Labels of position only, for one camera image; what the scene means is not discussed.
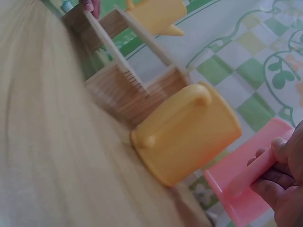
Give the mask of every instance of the plastic tablecloth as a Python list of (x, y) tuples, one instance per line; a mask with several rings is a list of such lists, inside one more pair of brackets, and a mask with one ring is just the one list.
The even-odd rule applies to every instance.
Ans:
[[(243, 129), (242, 137), (204, 167), (207, 168), (249, 140), (272, 117), (282, 118), (293, 126), (302, 119), (303, 1), (185, 0), (184, 3), (188, 15), (176, 24), (185, 35), (159, 36), (157, 40), (191, 70), (194, 82), (206, 81), (221, 93)], [(143, 81), (165, 69), (134, 34), (126, 32), (121, 37), (115, 42)], [(219, 216), (218, 227), (234, 226), (202, 172), (203, 169), (196, 171), (185, 182), (201, 206)], [(264, 213), (250, 226), (276, 226), (273, 211)]]

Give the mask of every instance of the wood grain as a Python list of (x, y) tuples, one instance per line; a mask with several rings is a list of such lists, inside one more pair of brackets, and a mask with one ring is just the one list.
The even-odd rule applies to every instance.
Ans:
[[(69, 27), (72, 27), (78, 33), (89, 49), (93, 52), (99, 49), (103, 43), (96, 36), (94, 29), (83, 14), (83, 9), (80, 5), (74, 7), (68, 14), (63, 16), (63, 21)], [(110, 38), (116, 37), (118, 34), (128, 28), (127, 23), (123, 20), (117, 10), (113, 10), (99, 20), (104, 30)]]
[(159, 185), (129, 131), (93, 105), (62, 22), (39, 0), (0, 4), (1, 226), (210, 226), (188, 189)]

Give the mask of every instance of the yellow toy cup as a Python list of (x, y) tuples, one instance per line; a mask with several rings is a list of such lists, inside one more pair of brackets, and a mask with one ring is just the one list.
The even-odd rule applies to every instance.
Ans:
[(182, 0), (142, 0), (137, 4), (126, 0), (126, 5), (126, 12), (152, 35), (183, 35), (183, 31), (173, 25), (187, 14)]
[(131, 132), (132, 143), (152, 174), (172, 187), (200, 169), (242, 134), (220, 94), (192, 84), (160, 105)]

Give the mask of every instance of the plastic toy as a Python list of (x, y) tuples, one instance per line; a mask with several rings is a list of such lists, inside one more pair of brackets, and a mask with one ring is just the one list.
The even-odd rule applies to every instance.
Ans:
[(177, 92), (131, 133), (152, 174), (172, 187), (241, 136), (237, 117), (205, 83)]
[[(180, 12), (185, 8), (183, 3), (183, 7), (181, 6), (181, 0), (173, 1), (173, 10), (168, 8), (170, 3), (171, 1), (144, 0), (134, 5), (132, 12), (139, 15), (146, 7), (151, 7), (155, 13), (157, 7), (163, 8), (162, 12), (167, 11), (167, 15), (170, 16), (167, 20), (158, 21), (152, 26), (157, 27), (156, 25), (161, 22), (159, 27), (162, 25), (167, 27), (175, 18), (181, 16)], [(107, 62), (104, 68), (87, 80), (86, 87), (98, 106), (107, 109), (111, 115), (124, 121), (131, 128), (140, 124), (170, 96), (191, 84), (188, 71), (178, 66), (168, 52), (145, 30), (139, 23), (141, 19), (134, 19), (118, 7), (98, 21), (89, 12), (83, 12), (82, 7), (78, 5), (70, 10), (63, 20), (79, 35), (87, 46), (87, 51), (94, 52), (104, 45), (110, 53), (113, 61)], [(155, 75), (145, 83), (136, 75), (112, 41), (112, 38), (127, 28), (131, 28), (167, 66), (162, 74)]]
[(182, 30), (173, 25), (186, 16), (187, 9), (182, 0), (142, 0), (133, 4), (127, 0), (126, 12), (138, 20), (152, 35), (182, 36)]
[(204, 172), (236, 227), (245, 227), (270, 208), (249, 186), (276, 162), (271, 149), (251, 165), (247, 166), (247, 162), (259, 148), (269, 148), (272, 139), (288, 140), (292, 132), (292, 126), (274, 118), (250, 140)]

